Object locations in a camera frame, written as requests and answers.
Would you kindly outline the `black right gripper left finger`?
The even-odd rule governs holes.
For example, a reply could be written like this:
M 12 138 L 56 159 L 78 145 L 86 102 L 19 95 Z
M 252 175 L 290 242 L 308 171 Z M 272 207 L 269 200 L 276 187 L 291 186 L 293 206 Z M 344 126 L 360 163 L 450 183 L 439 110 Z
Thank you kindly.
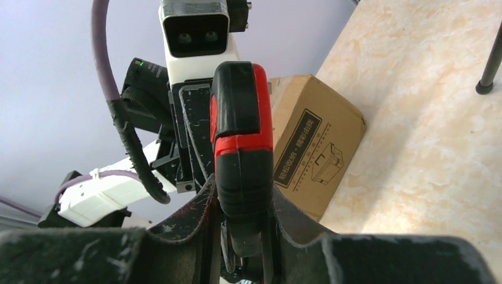
M 213 179 L 150 229 L 46 228 L 1 233 L 2 283 L 217 283 Z

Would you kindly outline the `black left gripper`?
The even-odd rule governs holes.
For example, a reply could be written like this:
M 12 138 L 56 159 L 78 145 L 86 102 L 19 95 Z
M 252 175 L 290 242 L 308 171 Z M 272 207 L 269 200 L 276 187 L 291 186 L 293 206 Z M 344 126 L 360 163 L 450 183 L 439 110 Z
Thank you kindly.
M 199 192 L 214 173 L 210 141 L 211 79 L 170 87 L 165 67 L 134 58 L 121 97 L 133 125 L 158 134 L 151 169 L 178 192 Z

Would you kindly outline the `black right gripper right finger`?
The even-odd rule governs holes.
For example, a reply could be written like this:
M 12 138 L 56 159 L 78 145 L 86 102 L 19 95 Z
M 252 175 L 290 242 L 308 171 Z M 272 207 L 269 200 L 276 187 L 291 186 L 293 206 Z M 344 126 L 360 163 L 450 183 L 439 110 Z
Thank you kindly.
M 272 283 L 496 283 L 469 242 L 448 236 L 337 234 L 273 193 Z

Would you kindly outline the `red black utility knife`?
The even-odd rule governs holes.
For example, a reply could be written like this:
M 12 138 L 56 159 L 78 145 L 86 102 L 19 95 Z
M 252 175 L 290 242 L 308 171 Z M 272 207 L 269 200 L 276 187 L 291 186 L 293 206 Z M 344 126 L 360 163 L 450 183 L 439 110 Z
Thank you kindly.
M 262 252 L 272 202 L 273 131 L 268 80 L 251 62 L 224 62 L 213 77 L 210 139 L 218 200 L 232 249 L 241 259 Z

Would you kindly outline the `large cardboard express box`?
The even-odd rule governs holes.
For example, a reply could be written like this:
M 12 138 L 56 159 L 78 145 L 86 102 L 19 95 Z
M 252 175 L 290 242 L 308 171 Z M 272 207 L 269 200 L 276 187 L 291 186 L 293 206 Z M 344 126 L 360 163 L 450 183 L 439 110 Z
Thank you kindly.
M 313 75 L 273 78 L 270 86 L 274 182 L 318 221 L 358 149 L 366 121 L 357 107 Z

